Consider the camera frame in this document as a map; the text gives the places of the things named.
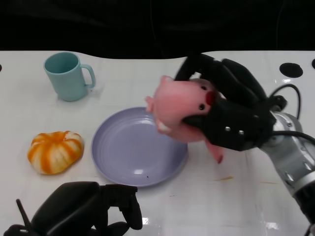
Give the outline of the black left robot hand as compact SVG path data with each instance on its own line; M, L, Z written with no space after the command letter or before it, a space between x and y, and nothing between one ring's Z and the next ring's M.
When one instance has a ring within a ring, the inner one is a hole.
M137 187L68 182L58 187L31 220L41 236L122 236L143 227Z

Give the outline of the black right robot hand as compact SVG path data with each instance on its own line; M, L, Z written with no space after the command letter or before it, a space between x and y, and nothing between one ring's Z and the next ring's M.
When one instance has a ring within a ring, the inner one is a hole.
M230 59L189 55L175 79L187 81L195 72L223 97L217 96L206 114L185 117L185 124L200 129L211 144L237 151L259 148L270 139L276 123L272 113L287 105L283 96L268 97L252 73Z

